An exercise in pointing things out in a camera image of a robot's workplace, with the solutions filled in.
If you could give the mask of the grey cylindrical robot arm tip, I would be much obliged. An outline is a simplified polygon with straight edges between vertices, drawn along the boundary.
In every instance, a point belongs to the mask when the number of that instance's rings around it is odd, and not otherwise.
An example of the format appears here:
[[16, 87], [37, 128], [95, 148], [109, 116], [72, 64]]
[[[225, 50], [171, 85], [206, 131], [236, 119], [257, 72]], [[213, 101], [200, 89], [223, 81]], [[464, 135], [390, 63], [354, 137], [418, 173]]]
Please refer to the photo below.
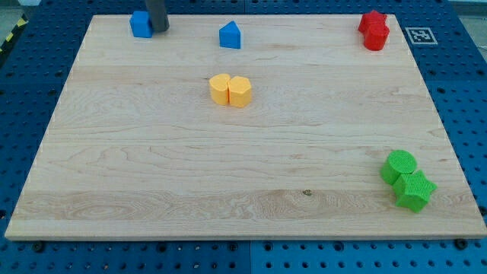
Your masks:
[[155, 33], [163, 33], [170, 27], [165, 0], [145, 0], [151, 26]]

